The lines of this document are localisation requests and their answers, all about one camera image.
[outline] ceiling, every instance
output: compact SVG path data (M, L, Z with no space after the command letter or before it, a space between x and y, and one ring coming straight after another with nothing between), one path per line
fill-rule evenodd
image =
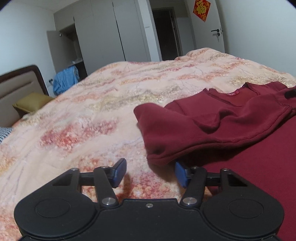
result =
M13 0L15 2L20 2L28 5L33 5L37 7L42 7L53 12L56 12L74 2L79 0Z

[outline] dark doorway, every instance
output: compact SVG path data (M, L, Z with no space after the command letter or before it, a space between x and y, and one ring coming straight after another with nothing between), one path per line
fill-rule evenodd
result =
M174 60L180 56L175 19L171 9L152 10L163 60Z

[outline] floral blanket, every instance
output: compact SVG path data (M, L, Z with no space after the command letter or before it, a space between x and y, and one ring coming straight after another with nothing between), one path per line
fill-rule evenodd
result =
M15 205L72 167L91 172L124 157L128 170L115 190L119 199L180 199L184 190L173 167L148 166L133 109L145 102L164 106L204 88L229 93L245 82L271 81L296 85L290 74L209 48L174 61L118 62L97 70L24 117L0 145L0 240L21 236ZM83 193L95 201L93 187Z

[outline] gray wardrobe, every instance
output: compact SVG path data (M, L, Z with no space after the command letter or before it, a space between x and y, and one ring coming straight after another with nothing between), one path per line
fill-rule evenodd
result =
M118 61L150 61L137 0L80 0L54 13L48 31L56 72L71 65L90 75Z

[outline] headboard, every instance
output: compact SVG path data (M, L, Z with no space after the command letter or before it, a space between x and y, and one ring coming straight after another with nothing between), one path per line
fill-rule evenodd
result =
M48 95L36 65L0 76L0 127L10 127L21 118L12 105L32 92Z

